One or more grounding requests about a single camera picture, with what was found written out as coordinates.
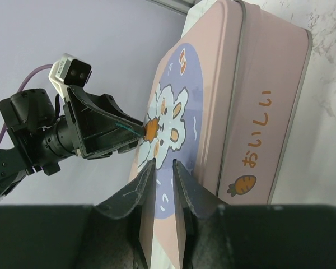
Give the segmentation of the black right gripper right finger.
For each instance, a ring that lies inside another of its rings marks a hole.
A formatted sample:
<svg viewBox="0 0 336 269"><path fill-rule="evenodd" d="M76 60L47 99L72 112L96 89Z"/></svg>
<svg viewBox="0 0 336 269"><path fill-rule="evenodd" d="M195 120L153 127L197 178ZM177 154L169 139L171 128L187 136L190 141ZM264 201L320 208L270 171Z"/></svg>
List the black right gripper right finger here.
<svg viewBox="0 0 336 269"><path fill-rule="evenodd" d="M336 268L336 207L228 205L172 164L184 268Z"/></svg>

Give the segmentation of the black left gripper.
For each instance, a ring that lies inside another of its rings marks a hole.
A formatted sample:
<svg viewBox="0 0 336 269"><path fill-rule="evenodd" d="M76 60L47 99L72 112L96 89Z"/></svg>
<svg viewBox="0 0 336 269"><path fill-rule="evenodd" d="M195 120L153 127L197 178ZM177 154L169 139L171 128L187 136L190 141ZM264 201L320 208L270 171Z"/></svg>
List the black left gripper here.
<svg viewBox="0 0 336 269"><path fill-rule="evenodd" d="M60 171L71 156L102 159L126 153L144 137L143 122L125 114L113 96L70 86L63 107L44 89L25 90L0 102L13 148L0 150L0 176Z"/></svg>

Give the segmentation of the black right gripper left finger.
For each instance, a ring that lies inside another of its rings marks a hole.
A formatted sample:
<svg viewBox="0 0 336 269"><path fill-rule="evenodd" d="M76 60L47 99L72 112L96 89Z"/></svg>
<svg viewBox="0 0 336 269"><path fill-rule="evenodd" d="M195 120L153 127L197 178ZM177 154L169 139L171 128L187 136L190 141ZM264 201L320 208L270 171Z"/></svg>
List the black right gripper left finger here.
<svg viewBox="0 0 336 269"><path fill-rule="evenodd" d="M0 268L149 268L156 162L102 203L0 206Z"/></svg>

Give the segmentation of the pink box lid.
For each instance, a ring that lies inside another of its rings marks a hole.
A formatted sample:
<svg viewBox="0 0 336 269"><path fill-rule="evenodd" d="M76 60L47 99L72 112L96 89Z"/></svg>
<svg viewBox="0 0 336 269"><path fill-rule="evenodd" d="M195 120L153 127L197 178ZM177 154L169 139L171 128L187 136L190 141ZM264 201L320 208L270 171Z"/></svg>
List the pink box lid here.
<svg viewBox="0 0 336 269"><path fill-rule="evenodd" d="M211 192L217 188L235 88L242 1L217 1L163 56L156 70L145 138L131 175L156 161L152 247L149 268L182 268L184 229L177 227L173 162L180 161Z"/></svg>

